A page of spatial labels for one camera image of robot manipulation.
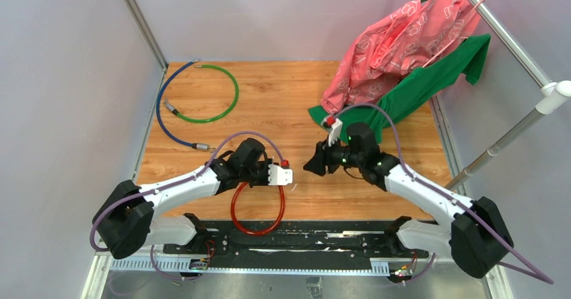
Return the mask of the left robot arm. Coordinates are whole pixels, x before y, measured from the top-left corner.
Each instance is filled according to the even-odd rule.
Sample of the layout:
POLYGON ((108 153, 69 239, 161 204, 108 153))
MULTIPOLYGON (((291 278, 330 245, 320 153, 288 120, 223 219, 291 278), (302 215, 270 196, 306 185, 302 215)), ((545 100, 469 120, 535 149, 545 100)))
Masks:
POLYGON ((160 182, 136 185, 120 182, 92 220, 91 239, 98 252, 125 259, 140 248, 159 244, 181 245, 190 254, 200 253, 206 235, 188 215, 165 218, 167 211, 185 203, 219 195, 244 182, 251 186, 276 184, 279 163, 270 159, 265 146, 248 138, 236 150, 212 156, 198 169, 160 182))

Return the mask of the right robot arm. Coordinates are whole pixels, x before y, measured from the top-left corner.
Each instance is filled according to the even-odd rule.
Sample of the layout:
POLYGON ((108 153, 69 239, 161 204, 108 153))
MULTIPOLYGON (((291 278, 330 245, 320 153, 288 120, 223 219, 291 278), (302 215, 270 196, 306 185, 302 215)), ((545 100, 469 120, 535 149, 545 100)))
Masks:
POLYGON ((365 123, 349 125, 346 144, 340 141, 339 119, 328 117, 322 125, 328 136, 316 144, 305 171, 324 176, 338 168, 356 168, 362 180, 412 202, 434 219, 432 224, 405 216, 396 219, 384 239, 388 254, 401 257, 410 249, 436 253, 482 278, 512 250, 512 237, 491 199, 474 200, 426 179, 399 157, 381 151, 365 123))

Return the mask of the green cable lock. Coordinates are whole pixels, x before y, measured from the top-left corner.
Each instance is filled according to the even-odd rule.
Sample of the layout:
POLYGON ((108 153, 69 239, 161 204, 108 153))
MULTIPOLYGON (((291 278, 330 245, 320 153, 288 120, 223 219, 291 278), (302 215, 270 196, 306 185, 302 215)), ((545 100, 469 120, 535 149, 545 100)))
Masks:
MULTIPOLYGON (((183 111, 181 112, 179 109, 177 109, 175 105, 173 105, 168 100, 168 103, 177 109, 178 111, 177 117, 183 121, 192 124, 206 124, 219 121, 222 118, 229 115, 238 104, 240 97, 240 88, 236 78, 223 67, 210 64, 198 64, 198 65, 194 64, 186 68, 180 74, 178 74, 175 77, 175 79, 172 80, 172 82, 176 80, 179 75, 183 74, 187 69, 190 69, 191 67, 195 69, 216 71, 218 73, 224 74, 226 78, 222 80, 222 83, 218 84, 213 81, 207 81, 205 84, 201 84, 200 87, 197 87, 197 91, 191 90, 191 92, 187 92, 186 97, 192 97, 194 99, 197 99, 198 100, 197 108, 199 108, 200 106, 204 107, 214 106, 214 108, 217 108, 217 106, 214 105, 214 100, 221 100, 222 104, 225 105, 226 108, 224 110, 220 109, 217 114, 214 114, 212 110, 206 110, 204 108, 202 110, 205 110, 206 113, 210 114, 211 116, 208 118, 201 116, 201 118, 199 118, 198 115, 195 114, 191 115, 190 113, 188 114, 185 113, 184 111, 187 110, 186 108, 184 108, 183 111)), ((166 96, 166 92, 168 91, 169 86, 166 88, 166 91, 164 93, 164 97, 166 97, 167 99, 168 97, 166 96)))

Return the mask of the red cable lock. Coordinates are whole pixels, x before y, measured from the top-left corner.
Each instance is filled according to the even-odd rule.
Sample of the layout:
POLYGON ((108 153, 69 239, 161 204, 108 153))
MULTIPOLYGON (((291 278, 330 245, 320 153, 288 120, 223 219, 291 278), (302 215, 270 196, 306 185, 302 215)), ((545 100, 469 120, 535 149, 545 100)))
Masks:
POLYGON ((247 182, 238 185, 230 202, 230 217, 234 227, 243 234, 249 236, 264 236, 276 230, 285 215, 286 211, 286 193, 284 186, 275 187, 276 194, 262 195, 253 193, 247 195, 246 199, 242 196, 251 191, 253 186, 247 182), (242 221, 245 220, 270 220, 261 228, 246 227, 242 221))

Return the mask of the blue cable lock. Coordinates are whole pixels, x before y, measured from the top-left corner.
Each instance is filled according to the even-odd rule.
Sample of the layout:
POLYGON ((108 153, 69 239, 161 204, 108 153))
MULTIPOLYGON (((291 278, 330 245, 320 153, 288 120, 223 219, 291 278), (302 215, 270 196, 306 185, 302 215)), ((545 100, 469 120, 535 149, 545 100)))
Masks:
POLYGON ((166 81, 164 82, 162 87, 160 88, 160 90, 158 92, 157 99, 156 99, 156 105, 155 105, 156 119, 158 121, 158 124, 159 124, 161 130, 166 134, 167 137, 169 137, 174 142, 181 144, 181 145, 184 145, 184 146, 187 146, 187 147, 190 147, 194 150, 199 150, 202 152, 210 152, 211 153, 211 152, 213 152, 213 148, 206 143, 188 142, 188 141, 181 140, 181 139, 177 138, 176 136, 174 136, 168 130, 168 128, 165 126, 164 121, 162 120, 162 115, 161 115, 161 105, 163 105, 169 112, 172 112, 174 110, 175 111, 174 115, 177 117, 177 114, 178 114, 177 109, 168 103, 168 99, 166 97, 164 97, 164 93, 166 91, 166 88, 170 85, 172 80, 175 79, 175 77, 178 74, 180 74, 186 68, 190 67, 191 65, 194 65, 197 62, 199 62, 199 59, 189 61, 189 62, 185 63, 182 67, 177 69, 173 74, 168 76, 168 78, 166 79, 166 81))

